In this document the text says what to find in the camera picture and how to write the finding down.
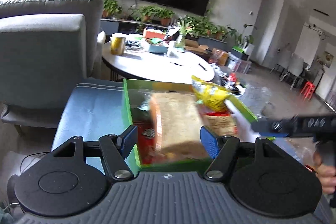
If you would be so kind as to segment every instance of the black circular disc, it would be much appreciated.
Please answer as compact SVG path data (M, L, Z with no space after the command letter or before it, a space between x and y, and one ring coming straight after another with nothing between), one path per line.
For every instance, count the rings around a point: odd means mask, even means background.
M65 217L96 205L106 194L108 182L96 168L67 158L32 166L16 182L21 207L36 215Z
M314 212L322 195L314 174L281 159L268 159L262 164L241 168L231 177L230 189L248 209L277 218Z

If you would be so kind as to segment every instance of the white chair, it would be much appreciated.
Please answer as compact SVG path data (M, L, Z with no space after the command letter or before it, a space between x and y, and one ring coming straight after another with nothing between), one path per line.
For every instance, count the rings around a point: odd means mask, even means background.
M292 86L291 86L291 90L292 90L294 85L295 85L295 82L296 82L297 78L300 77L300 75L302 73L303 65L304 65L303 58L301 58L300 56L298 56L296 54L293 54L291 62L288 66L288 70L286 71L284 76L281 77L280 81L282 81L288 75L288 73L293 74L295 76L295 79L294 79L294 81L292 83Z
M283 52L280 53L280 58L278 63L275 65L274 68L272 68L271 72L278 66L278 67L283 67L284 70L288 69L289 62L291 60L292 53L289 50L284 50Z

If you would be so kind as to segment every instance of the white tabletop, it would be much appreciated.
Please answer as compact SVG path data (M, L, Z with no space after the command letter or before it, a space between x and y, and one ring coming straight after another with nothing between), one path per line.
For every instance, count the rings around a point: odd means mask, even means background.
M124 52L124 55L118 56L111 54L108 42L103 46L102 56L118 70L153 81L191 84L192 75L204 81L211 81L215 76L208 62L187 51L176 52L176 57L150 52Z

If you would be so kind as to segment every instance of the chair backrest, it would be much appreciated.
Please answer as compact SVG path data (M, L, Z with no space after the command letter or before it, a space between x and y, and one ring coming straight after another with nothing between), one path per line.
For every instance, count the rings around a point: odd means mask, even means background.
M288 69L291 58L292 58L292 53L289 50L283 50L280 53L280 59L278 61L278 64L284 69Z
M30 109L62 108L83 78L83 15L0 19L0 102Z
M0 19L36 14L80 14L86 22L86 69L91 75L103 0L0 0Z
M297 54L293 54L291 62L289 64L288 70L291 74L295 76L300 76L303 70L304 59L298 56Z

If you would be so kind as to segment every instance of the ceiling air vent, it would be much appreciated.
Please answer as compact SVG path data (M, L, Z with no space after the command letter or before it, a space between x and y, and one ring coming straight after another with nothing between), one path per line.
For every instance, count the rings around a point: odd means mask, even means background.
M327 13L324 13L324 12L318 10L318 9L314 9L314 11L315 11L315 12L318 12L318 13L320 13L320 14L322 14L322 15L325 15L325 16L329 17L329 15L328 15Z

